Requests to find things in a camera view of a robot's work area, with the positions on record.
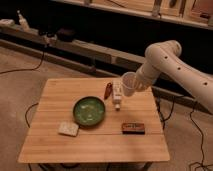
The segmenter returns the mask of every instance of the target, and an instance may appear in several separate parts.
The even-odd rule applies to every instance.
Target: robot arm
[[[136,91],[154,84],[163,72],[213,113],[213,78],[182,62],[180,54],[181,45],[177,41],[150,45],[145,51],[146,62],[136,72]]]

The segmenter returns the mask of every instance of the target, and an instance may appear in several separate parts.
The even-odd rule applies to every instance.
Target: green bowl
[[[73,115],[80,126],[94,126],[104,119],[105,105],[97,97],[84,97],[75,104]]]

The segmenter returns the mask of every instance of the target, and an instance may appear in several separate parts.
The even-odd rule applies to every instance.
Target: gray carpet
[[[39,59],[0,47],[0,72],[17,68],[33,68]],[[16,72],[0,75],[0,171],[27,171],[27,165],[17,162],[24,142],[27,126],[24,120],[26,109],[39,101],[42,89],[48,78],[91,77],[49,62],[44,62],[37,71]],[[171,102],[162,101],[161,109],[166,115]],[[35,108],[29,113],[32,118]],[[165,129],[171,160],[154,163],[150,171],[185,171],[188,164],[201,160],[200,133],[189,118],[190,108],[175,105],[172,118]],[[213,164],[213,117],[195,111],[196,122],[204,131],[205,163]],[[143,164],[112,164],[110,171],[140,170]],[[64,170],[54,165],[55,170]],[[82,164],[74,171],[104,171],[107,164]],[[33,164],[33,171],[40,171]]]

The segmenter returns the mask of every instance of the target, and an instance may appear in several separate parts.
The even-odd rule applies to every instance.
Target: white block
[[[79,126],[73,122],[62,122],[58,129],[59,134],[77,136]]]

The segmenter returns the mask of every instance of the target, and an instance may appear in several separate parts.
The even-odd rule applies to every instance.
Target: red chili pepper
[[[108,83],[104,93],[104,100],[106,100],[112,93],[112,83]]]

